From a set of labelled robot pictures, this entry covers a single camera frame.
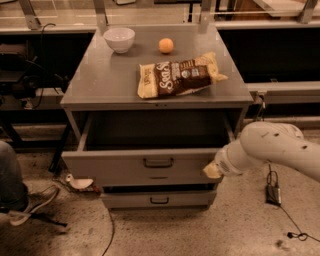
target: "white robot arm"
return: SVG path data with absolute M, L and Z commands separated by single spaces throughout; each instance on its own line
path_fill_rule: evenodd
M 320 145 L 304 140 L 302 132 L 290 124 L 248 124 L 239 139 L 217 152 L 213 163 L 226 176 L 276 163 L 320 182 Z

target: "sneaker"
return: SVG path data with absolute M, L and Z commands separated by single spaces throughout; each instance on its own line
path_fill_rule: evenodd
M 23 211 L 24 213 L 35 213 L 41 207 L 52 202 L 58 195 L 59 188 L 52 185 L 40 193 L 34 193 L 28 195 L 28 206 Z M 10 216 L 10 224 L 12 226 L 19 226 L 25 223 L 30 216 Z

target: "countertop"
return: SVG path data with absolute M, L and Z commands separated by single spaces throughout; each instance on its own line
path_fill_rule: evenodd
M 228 50 L 214 24 L 132 25 L 133 47 L 125 54 L 114 53 L 97 30 L 65 93 L 61 105 L 69 110 L 185 108 L 212 104 L 239 107 L 252 102 Z M 169 55 L 161 54 L 158 42 L 169 37 L 175 44 Z M 183 61 L 206 52 L 216 53 L 220 73 L 228 79 L 192 95 L 165 99 L 141 99 L 137 94 L 140 64 Z

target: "white bowl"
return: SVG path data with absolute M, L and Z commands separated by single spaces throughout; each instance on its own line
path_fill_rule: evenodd
M 133 45 L 135 32 L 130 28 L 110 28 L 103 38 L 116 53 L 125 53 Z

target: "open drawer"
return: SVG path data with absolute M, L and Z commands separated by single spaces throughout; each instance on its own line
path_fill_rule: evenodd
M 203 173 L 232 132 L 223 110 L 91 112 L 77 151 L 63 152 L 76 178 L 99 187 L 209 184 Z

